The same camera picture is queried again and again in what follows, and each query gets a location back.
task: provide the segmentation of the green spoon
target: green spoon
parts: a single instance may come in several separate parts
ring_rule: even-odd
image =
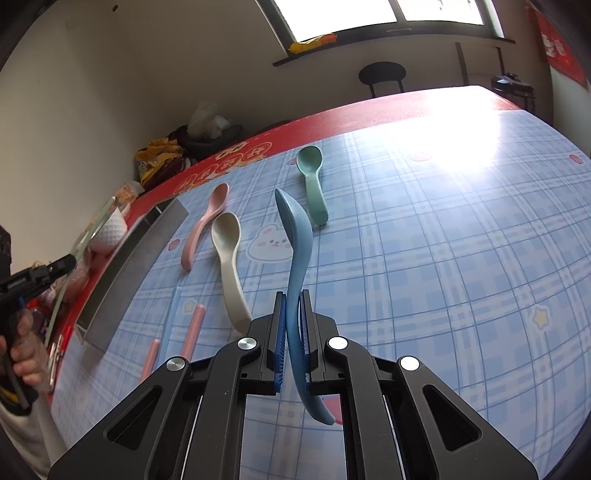
[[[318,147],[310,145],[302,148],[296,155],[298,170],[306,180],[306,195],[308,197],[308,212],[312,223],[325,225],[329,221],[329,211],[320,188],[318,175],[322,168],[322,152]]]

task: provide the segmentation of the window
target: window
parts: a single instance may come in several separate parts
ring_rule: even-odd
[[[327,33],[337,34],[337,44],[409,34],[496,36],[489,0],[258,1],[286,49]]]

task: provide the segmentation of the red poster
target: red poster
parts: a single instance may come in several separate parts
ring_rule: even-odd
[[[587,88],[585,72],[571,49],[562,40],[560,34],[550,22],[546,20],[544,15],[537,10],[535,14],[538,19],[538,25],[540,26],[540,32],[542,33],[542,41],[544,42],[548,64]]]

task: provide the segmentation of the beige spoon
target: beige spoon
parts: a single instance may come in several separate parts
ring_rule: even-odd
[[[246,303],[236,270],[236,255],[238,245],[240,245],[240,236],[240,222],[232,212],[223,213],[213,221],[212,240],[220,257],[226,311],[234,328],[245,335],[248,333],[252,314]]]
[[[203,228],[212,220],[215,216],[222,213],[222,210],[226,206],[226,200],[228,199],[228,192],[230,191],[230,185],[227,183],[221,183],[213,189],[212,194],[209,197],[209,203],[207,204],[207,211],[201,219],[195,223],[195,226],[191,230],[191,233],[185,241],[183,248],[183,254],[181,255],[181,265],[186,271],[190,271],[193,266],[193,257],[195,255],[195,247],[199,236],[203,231]]]

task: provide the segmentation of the sleeve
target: sleeve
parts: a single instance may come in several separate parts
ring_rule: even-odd
[[[33,404],[31,413],[27,416],[14,415],[0,403],[0,424],[27,465],[45,480],[51,462],[39,423],[38,403],[36,401]]]

